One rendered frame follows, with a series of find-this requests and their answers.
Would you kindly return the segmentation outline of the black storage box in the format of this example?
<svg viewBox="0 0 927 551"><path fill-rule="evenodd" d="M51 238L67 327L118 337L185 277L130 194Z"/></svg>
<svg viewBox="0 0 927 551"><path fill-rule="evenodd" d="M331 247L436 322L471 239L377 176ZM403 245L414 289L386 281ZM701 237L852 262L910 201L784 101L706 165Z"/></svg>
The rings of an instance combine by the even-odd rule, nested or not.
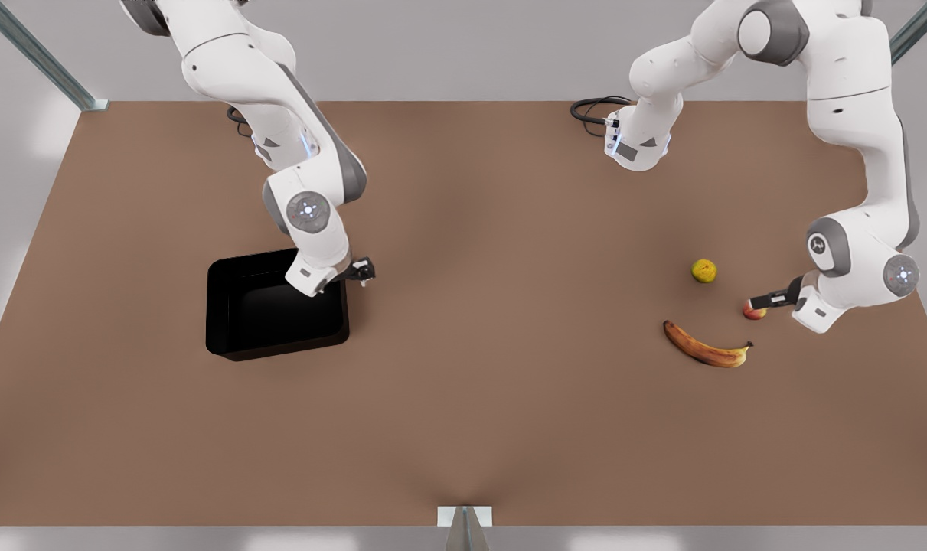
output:
<svg viewBox="0 0 927 551"><path fill-rule="evenodd" d="M205 348L252 360L339 345L350 336L344 282L307 297L285 279L295 249L222 259L207 272Z"/></svg>

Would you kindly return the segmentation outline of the spotted yellow banana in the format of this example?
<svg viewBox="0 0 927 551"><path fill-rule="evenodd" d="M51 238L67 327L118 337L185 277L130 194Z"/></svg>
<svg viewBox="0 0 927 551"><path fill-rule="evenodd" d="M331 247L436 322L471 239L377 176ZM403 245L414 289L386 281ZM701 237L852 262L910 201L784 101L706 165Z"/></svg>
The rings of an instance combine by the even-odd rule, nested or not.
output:
<svg viewBox="0 0 927 551"><path fill-rule="evenodd" d="M673 321L665 320L662 324L664 334L670 342L690 358L713 367L739 367L746 362L748 350L754 346L748 341L743 347L718 348L698 341Z"/></svg>

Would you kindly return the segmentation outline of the silver frame post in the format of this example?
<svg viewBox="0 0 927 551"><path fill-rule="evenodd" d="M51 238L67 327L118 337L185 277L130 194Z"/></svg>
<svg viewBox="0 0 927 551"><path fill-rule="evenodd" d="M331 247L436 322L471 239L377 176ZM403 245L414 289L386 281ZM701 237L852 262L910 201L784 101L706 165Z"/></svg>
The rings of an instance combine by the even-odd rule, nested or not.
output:
<svg viewBox="0 0 927 551"><path fill-rule="evenodd" d="M905 56L927 34L927 0L891 39L891 64Z"/></svg>
<svg viewBox="0 0 927 551"><path fill-rule="evenodd" d="M491 506L439 506L436 526L449 528L445 551L491 551L485 538L485 528L492 527Z"/></svg>
<svg viewBox="0 0 927 551"><path fill-rule="evenodd" d="M97 99L72 77L56 57L29 31L0 0L0 34L80 111L98 112L109 108L109 100Z"/></svg>

